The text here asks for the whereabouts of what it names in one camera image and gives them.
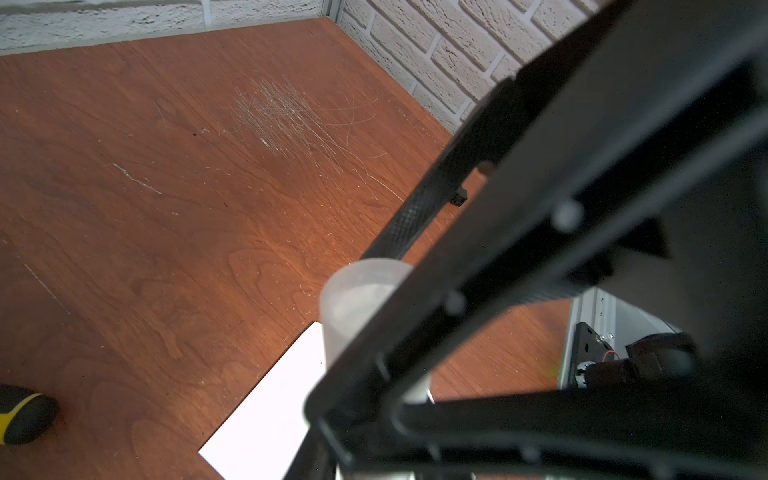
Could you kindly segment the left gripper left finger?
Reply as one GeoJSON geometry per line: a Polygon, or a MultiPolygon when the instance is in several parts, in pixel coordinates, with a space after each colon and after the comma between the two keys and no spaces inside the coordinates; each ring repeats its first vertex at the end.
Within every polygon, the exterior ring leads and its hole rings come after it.
{"type": "MultiPolygon", "coordinates": [[[[389,222],[362,254],[361,260],[400,260],[448,203],[461,206],[468,198],[464,180],[482,162],[496,167],[562,88],[543,81],[502,80],[481,100],[479,113],[460,127],[389,222]]],[[[617,245],[666,258],[666,242],[657,219],[649,219],[617,241],[617,245]]],[[[562,281],[525,300],[559,300],[580,295],[614,272],[607,254],[599,254],[562,281]]]]}

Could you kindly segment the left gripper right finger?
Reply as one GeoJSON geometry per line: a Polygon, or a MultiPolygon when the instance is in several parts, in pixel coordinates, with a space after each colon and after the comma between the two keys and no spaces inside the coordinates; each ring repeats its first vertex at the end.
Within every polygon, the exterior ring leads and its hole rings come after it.
{"type": "Polygon", "coordinates": [[[511,78],[562,88],[310,393],[291,479],[767,475],[767,5],[614,1],[511,78]],[[666,258],[617,245],[657,219],[666,258]],[[407,404],[506,309],[599,254],[690,335],[655,381],[407,404]]]}

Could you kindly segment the white glue stick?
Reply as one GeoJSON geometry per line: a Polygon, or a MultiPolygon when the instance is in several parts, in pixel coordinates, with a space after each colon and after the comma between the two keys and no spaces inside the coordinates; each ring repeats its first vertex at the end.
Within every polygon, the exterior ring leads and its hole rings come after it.
{"type": "Polygon", "coordinates": [[[328,372],[336,369],[344,378],[353,373],[352,363],[340,357],[412,270],[412,265],[400,260],[369,258],[341,268],[328,279],[319,298],[328,372]]]}

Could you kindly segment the cream envelope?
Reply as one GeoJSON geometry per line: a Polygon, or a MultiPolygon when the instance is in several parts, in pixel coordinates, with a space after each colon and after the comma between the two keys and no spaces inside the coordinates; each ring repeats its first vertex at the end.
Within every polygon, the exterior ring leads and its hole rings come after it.
{"type": "Polygon", "coordinates": [[[282,479],[308,431],[307,396],[325,373],[312,323],[199,450],[224,479],[282,479]]]}

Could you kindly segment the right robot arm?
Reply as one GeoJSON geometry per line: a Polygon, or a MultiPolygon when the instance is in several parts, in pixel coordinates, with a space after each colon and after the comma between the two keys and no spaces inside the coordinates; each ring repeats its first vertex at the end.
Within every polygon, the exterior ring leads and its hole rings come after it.
{"type": "Polygon", "coordinates": [[[578,388],[631,384],[678,377],[692,372],[698,364],[698,348],[686,333],[657,333],[625,347],[626,358],[606,352],[599,362],[576,370],[578,388]]]}

